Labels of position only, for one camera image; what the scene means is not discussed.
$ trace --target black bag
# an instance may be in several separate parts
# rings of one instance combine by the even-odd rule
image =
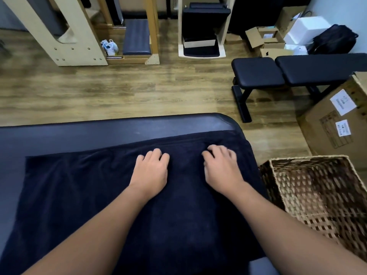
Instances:
[[[308,46],[309,54],[346,54],[356,44],[358,35],[345,25],[333,25],[314,37]]]

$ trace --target woven basket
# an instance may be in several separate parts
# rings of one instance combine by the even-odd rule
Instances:
[[[260,171],[276,206],[367,261],[367,190],[347,156],[276,158]]]

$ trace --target person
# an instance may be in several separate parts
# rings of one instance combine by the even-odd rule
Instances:
[[[281,274],[367,274],[367,263],[277,208],[245,182],[235,152],[215,145],[208,150],[202,153],[206,182],[238,208]],[[138,213],[166,185],[169,160],[159,149],[139,155],[129,186],[24,274],[111,274]]]

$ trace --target dark blue cloth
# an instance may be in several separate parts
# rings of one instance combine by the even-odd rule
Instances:
[[[234,131],[28,157],[0,274],[21,274],[100,212],[128,186],[136,157],[154,148],[171,155],[168,182],[136,218],[114,274],[247,273],[264,254],[238,210],[205,182],[201,152],[210,144],[234,150],[244,179],[266,195],[251,146]]]

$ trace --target floor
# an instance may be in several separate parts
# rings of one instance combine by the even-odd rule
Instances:
[[[27,32],[0,30],[11,52],[0,55],[0,126],[219,112],[236,120],[261,164],[310,155],[296,115],[310,106],[303,88],[255,90],[241,122],[231,86],[231,61],[253,56],[245,43],[227,58],[178,58],[177,21],[160,20],[159,66],[57,67]]]

